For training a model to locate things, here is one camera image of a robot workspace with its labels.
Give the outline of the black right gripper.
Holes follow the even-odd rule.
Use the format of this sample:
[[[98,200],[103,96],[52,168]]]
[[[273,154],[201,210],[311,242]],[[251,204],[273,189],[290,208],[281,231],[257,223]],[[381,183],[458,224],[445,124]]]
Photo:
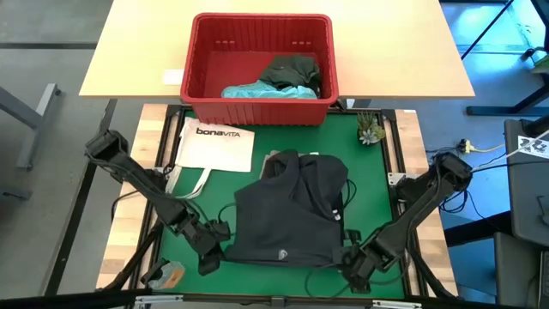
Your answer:
[[[341,266],[341,273],[353,294],[368,294],[371,276],[383,264],[383,254],[377,248],[379,233],[380,230],[376,229],[361,244],[332,250],[333,264]]]

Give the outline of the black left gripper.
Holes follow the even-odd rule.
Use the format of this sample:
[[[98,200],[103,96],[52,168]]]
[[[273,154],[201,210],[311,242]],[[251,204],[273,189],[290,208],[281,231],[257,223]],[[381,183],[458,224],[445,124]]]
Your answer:
[[[228,251],[235,245],[236,239],[231,238],[227,221],[211,220],[202,224],[193,217],[184,224],[184,237],[198,255],[197,271],[201,276],[215,272],[222,260],[236,260]]]

